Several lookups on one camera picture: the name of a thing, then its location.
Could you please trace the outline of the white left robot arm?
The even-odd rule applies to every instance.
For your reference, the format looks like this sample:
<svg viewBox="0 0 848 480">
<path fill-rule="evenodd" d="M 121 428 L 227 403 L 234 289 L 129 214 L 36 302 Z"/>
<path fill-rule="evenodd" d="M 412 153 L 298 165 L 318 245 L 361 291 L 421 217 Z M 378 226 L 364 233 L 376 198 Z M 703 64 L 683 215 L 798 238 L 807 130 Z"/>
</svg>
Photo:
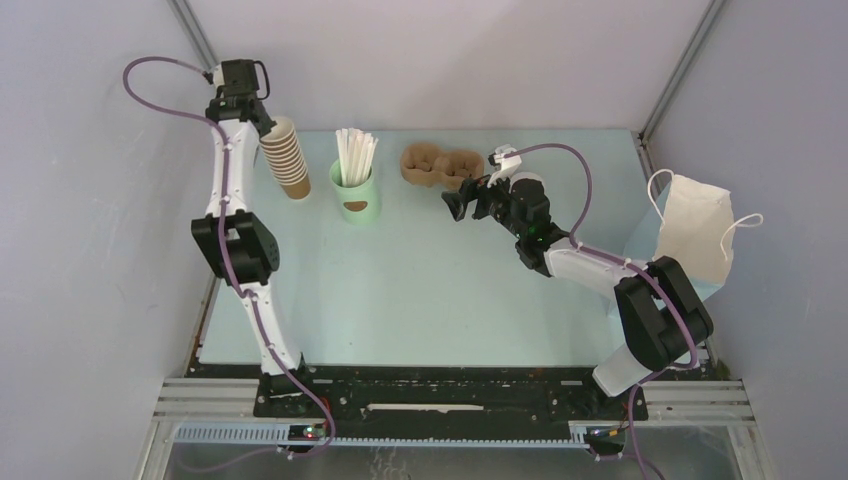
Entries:
<svg viewBox="0 0 848 480">
<path fill-rule="evenodd" d="M 202 117 L 211 128 L 215 159 L 205 214 L 192 221 L 191 234 L 215 276 L 246 311 L 260 352 L 260 387 L 265 398 L 292 416 L 316 403 L 315 388 L 297 375 L 303 355 L 285 334 L 284 316 L 274 300 L 272 276 L 280 264 L 276 238 L 252 211 L 252 186 L 260 138 L 274 121 L 260 91 L 268 88 L 258 60 L 227 60 L 204 74 L 215 93 Z"/>
</svg>

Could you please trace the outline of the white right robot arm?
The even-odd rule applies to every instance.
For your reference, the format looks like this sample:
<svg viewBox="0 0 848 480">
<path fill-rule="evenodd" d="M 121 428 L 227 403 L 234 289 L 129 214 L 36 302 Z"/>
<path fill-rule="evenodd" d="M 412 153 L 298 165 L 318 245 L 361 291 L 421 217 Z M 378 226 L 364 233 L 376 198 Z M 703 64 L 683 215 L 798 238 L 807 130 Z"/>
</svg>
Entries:
<svg viewBox="0 0 848 480">
<path fill-rule="evenodd" d="M 592 372 L 581 392 L 585 411 L 606 418 L 622 393 L 656 372 L 693 367 L 697 346 L 714 332 L 713 321 L 681 264 L 668 256 L 632 261 L 579 243 L 550 215 L 541 179 L 520 174 L 492 181 L 464 180 L 441 195 L 452 217 L 492 218 L 516 240 L 519 259 L 543 276 L 575 281 L 617 308 L 624 343 Z"/>
</svg>

